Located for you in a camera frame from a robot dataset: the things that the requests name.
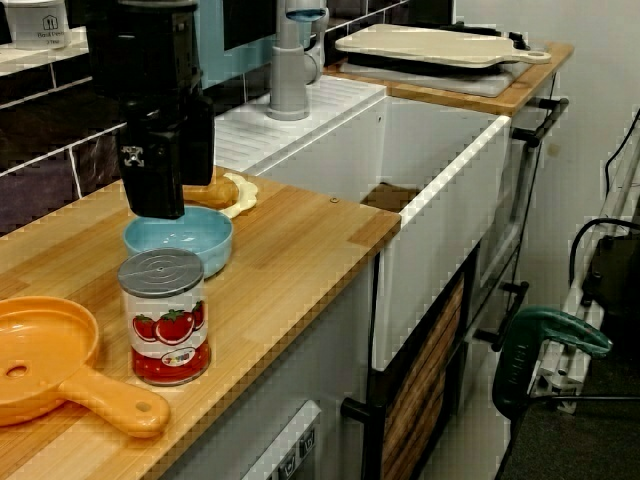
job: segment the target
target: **blue bowl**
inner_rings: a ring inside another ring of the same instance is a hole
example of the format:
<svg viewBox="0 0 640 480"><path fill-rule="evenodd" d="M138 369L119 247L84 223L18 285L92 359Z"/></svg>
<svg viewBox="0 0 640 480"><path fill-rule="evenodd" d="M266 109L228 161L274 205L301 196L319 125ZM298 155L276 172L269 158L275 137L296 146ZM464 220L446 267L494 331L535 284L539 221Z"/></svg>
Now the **blue bowl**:
<svg viewBox="0 0 640 480"><path fill-rule="evenodd" d="M204 277L224 267L231 255L233 224L217 210L185 206L177 220L138 217L122 233L129 256L155 248L182 248L200 257Z"/></svg>

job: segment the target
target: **can lid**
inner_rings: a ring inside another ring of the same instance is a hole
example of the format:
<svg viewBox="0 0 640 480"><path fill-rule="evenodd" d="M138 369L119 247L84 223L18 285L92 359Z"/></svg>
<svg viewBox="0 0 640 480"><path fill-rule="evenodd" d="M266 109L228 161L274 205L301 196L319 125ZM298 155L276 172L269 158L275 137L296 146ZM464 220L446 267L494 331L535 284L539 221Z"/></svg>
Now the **can lid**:
<svg viewBox="0 0 640 480"><path fill-rule="evenodd" d="M167 298L191 290L204 278L202 261L180 248L158 248L127 259L118 270L122 289L139 298Z"/></svg>

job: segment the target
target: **shelf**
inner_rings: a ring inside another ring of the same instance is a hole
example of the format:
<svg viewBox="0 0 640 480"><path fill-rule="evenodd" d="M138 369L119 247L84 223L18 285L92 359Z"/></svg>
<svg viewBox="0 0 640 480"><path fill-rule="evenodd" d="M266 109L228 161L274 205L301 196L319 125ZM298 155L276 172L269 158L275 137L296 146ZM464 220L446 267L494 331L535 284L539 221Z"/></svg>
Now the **shelf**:
<svg viewBox="0 0 640 480"><path fill-rule="evenodd" d="M48 65L89 52L85 27L71 30L71 43L51 50L20 50L13 44L0 45L0 77Z"/></svg>

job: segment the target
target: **dishwasher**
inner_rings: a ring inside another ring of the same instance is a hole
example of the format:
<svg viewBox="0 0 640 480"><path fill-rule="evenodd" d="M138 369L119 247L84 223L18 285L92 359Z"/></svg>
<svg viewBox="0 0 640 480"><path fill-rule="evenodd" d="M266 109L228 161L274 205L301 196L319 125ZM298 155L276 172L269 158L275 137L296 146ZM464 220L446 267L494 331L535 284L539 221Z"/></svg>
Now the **dishwasher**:
<svg viewBox="0 0 640 480"><path fill-rule="evenodd" d="M569 104L566 98L552 98L553 81L546 92L547 98L541 95L531 99L513 119L495 217L478 249L466 319L459 408L463 408L485 357L491 350L501 350L510 322L529 288L525 280L517 282L518 261L541 144Z"/></svg>

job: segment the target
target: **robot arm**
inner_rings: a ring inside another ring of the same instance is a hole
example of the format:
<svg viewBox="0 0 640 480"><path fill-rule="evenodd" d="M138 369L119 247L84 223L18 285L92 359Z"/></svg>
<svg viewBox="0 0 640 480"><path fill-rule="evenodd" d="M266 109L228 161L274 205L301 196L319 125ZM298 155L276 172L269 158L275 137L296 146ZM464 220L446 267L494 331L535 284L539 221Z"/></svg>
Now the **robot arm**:
<svg viewBox="0 0 640 480"><path fill-rule="evenodd" d="M96 92L118 100L127 127L118 164L140 216L179 218L182 185L213 175L214 114L202 95L196 0L88 0Z"/></svg>

